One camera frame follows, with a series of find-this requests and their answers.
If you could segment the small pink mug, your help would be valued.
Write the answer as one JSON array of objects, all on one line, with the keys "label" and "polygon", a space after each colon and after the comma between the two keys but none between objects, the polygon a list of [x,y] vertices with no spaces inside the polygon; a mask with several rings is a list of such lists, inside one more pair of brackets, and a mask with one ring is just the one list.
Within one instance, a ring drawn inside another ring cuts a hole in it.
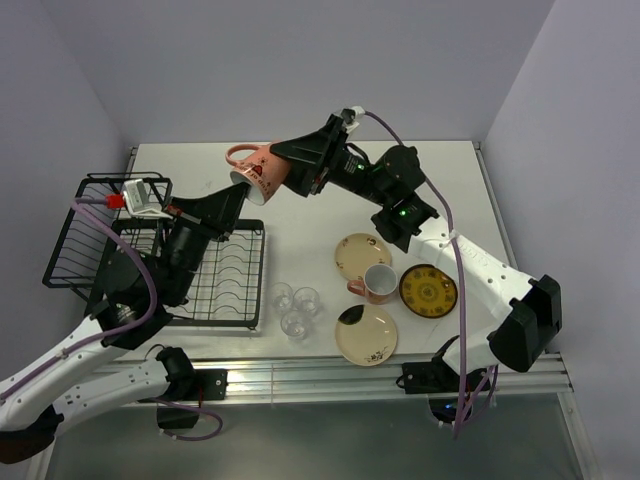
[{"label": "small pink mug", "polygon": [[271,152],[271,143],[235,145],[225,152],[225,160],[232,167],[231,181],[248,184],[247,199],[260,206],[275,195],[291,170],[288,161]]}]

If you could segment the large pink flower mug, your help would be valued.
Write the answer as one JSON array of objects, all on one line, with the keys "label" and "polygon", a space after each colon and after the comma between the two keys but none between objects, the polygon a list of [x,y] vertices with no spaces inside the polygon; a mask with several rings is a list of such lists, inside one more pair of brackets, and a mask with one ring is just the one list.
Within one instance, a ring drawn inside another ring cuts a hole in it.
[{"label": "large pink flower mug", "polygon": [[359,295],[371,304],[383,304],[389,301],[398,288],[398,276],[395,270],[386,264],[370,266],[362,279],[347,282],[347,290]]}]

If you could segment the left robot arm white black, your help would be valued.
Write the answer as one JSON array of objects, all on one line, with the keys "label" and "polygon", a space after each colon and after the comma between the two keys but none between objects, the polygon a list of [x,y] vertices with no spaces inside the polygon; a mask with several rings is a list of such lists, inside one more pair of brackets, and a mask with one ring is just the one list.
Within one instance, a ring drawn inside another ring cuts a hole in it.
[{"label": "left robot arm white black", "polygon": [[[196,373],[179,347],[164,347],[133,368],[88,382],[96,368],[132,352],[172,319],[168,308],[185,303],[210,242],[233,233],[249,186],[236,184],[201,198],[171,198],[159,209],[145,183],[128,180],[119,194],[78,197],[71,208],[116,246],[96,277],[103,298],[64,340],[1,383],[1,461],[15,464],[46,450],[73,426],[131,402],[187,410],[184,399]],[[161,252],[134,249],[89,211],[98,204],[130,216],[169,222]]]}]

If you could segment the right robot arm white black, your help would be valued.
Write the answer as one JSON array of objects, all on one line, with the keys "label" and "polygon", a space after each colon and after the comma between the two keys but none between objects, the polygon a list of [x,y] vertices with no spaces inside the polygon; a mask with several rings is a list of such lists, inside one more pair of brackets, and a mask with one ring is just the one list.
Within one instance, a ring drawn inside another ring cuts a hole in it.
[{"label": "right robot arm white black", "polygon": [[285,186],[308,197],[334,184],[380,206],[371,220],[386,242],[456,280],[460,304],[472,293],[490,311],[492,326],[473,335],[461,326],[428,362],[437,390],[463,386],[468,373],[496,365],[529,371],[561,330],[559,283],[487,253],[455,230],[450,210],[439,214],[425,202],[418,190],[431,181],[415,147],[398,141],[370,162],[349,140],[360,117],[345,109],[310,134],[273,143],[270,152],[291,167]]}]

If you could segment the clear glass cup left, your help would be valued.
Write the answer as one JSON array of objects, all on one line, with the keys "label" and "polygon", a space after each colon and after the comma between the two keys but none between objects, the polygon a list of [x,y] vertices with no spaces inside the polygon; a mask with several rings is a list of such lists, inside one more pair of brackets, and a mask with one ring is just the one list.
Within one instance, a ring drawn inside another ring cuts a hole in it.
[{"label": "clear glass cup left", "polygon": [[274,284],[270,290],[271,305],[279,314],[285,314],[293,308],[294,292],[292,287],[284,282]]}]

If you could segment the clear glass cup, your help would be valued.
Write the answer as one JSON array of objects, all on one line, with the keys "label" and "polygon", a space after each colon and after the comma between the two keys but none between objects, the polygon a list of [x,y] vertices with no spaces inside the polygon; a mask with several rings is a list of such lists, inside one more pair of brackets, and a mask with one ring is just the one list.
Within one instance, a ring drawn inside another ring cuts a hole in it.
[{"label": "clear glass cup", "polygon": [[306,337],[309,324],[307,318],[297,310],[287,312],[280,321],[281,330],[290,340],[302,340]]},{"label": "clear glass cup", "polygon": [[294,292],[292,287],[284,282],[274,284],[270,290],[271,305],[279,314],[285,314],[293,308]]},{"label": "clear glass cup", "polygon": [[299,288],[293,297],[294,307],[303,314],[313,317],[320,307],[319,293],[311,287]]}]

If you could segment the cream plate upper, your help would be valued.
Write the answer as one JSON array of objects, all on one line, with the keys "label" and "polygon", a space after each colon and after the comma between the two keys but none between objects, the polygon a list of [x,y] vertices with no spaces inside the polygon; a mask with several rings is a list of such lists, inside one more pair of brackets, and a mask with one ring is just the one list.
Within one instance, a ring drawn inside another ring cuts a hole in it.
[{"label": "cream plate upper", "polygon": [[370,266],[391,265],[392,255],[384,241],[377,236],[353,233],[341,239],[336,245],[334,264],[346,280],[361,280]]}]

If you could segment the cream plate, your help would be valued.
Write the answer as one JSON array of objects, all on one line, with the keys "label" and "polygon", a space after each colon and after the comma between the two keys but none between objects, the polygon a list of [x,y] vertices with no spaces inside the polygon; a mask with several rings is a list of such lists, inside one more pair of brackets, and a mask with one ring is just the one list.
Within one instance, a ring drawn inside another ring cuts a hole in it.
[{"label": "cream plate", "polygon": [[398,342],[396,323],[383,308],[360,304],[343,311],[335,325],[335,341],[342,356],[363,367],[386,362]]},{"label": "cream plate", "polygon": [[384,241],[377,236],[353,233],[341,239],[336,245],[334,264],[346,280],[361,280],[370,266],[391,265],[392,255]]}]

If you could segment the clear glass cup right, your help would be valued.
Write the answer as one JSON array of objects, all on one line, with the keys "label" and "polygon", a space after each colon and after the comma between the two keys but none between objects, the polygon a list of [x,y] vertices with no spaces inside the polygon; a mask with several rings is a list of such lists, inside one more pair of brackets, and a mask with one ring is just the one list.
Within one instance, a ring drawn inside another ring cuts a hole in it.
[{"label": "clear glass cup right", "polygon": [[299,288],[293,297],[294,307],[303,314],[313,317],[320,307],[319,293],[311,287]]}]

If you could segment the clear glass cup front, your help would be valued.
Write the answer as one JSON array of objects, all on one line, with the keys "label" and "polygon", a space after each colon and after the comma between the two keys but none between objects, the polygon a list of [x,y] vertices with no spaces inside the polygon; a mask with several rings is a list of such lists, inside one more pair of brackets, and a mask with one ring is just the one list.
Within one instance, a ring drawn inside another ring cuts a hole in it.
[{"label": "clear glass cup front", "polygon": [[297,310],[287,312],[280,321],[281,330],[290,340],[302,340],[306,337],[309,324],[307,318]]}]

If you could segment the black yellow ornate plate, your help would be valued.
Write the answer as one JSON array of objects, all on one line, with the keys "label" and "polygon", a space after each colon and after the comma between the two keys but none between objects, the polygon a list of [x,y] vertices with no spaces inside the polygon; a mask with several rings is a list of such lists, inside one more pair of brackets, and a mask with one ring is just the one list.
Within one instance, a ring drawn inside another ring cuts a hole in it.
[{"label": "black yellow ornate plate", "polygon": [[448,315],[458,302],[456,282],[431,264],[406,270],[400,279],[399,294],[411,312],[427,319]]}]

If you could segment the cream plate lower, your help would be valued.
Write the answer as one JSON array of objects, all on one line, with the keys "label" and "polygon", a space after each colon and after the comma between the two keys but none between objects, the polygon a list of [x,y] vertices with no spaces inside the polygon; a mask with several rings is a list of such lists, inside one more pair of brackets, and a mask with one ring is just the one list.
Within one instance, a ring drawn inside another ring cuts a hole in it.
[{"label": "cream plate lower", "polygon": [[386,362],[398,342],[396,323],[383,308],[360,304],[343,311],[335,325],[335,341],[342,356],[363,367]]}]

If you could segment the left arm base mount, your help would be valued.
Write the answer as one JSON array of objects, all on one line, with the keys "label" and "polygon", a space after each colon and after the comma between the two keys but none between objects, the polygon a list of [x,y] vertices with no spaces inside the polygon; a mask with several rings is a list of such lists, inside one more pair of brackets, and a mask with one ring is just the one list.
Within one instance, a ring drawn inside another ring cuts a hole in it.
[{"label": "left arm base mount", "polygon": [[[228,371],[226,369],[197,369],[193,379],[186,384],[187,389],[183,389],[181,395],[176,399],[171,399],[171,402],[180,404],[193,402],[196,409],[203,409],[206,402],[224,400],[227,385]],[[156,409],[158,428],[163,433],[170,432],[178,437],[187,437],[187,432],[205,417],[204,413],[187,411],[164,404],[158,404]]]}]

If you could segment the aluminium rail frame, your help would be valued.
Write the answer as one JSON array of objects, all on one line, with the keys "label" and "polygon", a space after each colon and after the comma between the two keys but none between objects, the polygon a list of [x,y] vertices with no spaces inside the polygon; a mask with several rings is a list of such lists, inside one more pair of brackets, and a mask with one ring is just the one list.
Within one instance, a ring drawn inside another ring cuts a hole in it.
[{"label": "aluminium rail frame", "polygon": [[392,304],[400,341],[378,367],[342,358],[333,335],[352,303],[329,259],[338,231],[321,225],[316,258],[285,264],[308,234],[285,233],[306,209],[332,208],[345,192],[301,199],[282,193],[284,216],[265,214],[267,280],[321,289],[323,322],[289,340],[265,319],[257,334],[174,329],[169,337],[197,367],[228,372],[226,397],[212,403],[223,433],[208,441],[172,441],[151,424],[153,406],[128,405],[72,430],[29,465],[31,479],[598,479],[601,470],[562,356],[532,370],[502,369],[491,406],[458,437],[434,425],[426,396],[406,395],[394,380],[405,361],[426,359],[451,337],[454,317],[429,323]]}]

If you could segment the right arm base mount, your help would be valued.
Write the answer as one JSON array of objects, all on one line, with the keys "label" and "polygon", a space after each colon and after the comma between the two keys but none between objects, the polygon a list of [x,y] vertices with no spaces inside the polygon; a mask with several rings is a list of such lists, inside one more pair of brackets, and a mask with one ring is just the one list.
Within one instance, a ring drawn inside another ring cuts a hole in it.
[{"label": "right arm base mount", "polygon": [[458,413],[459,380],[460,377],[440,361],[406,362],[395,384],[407,395],[452,394],[452,397],[428,401],[433,417],[452,425]]}]

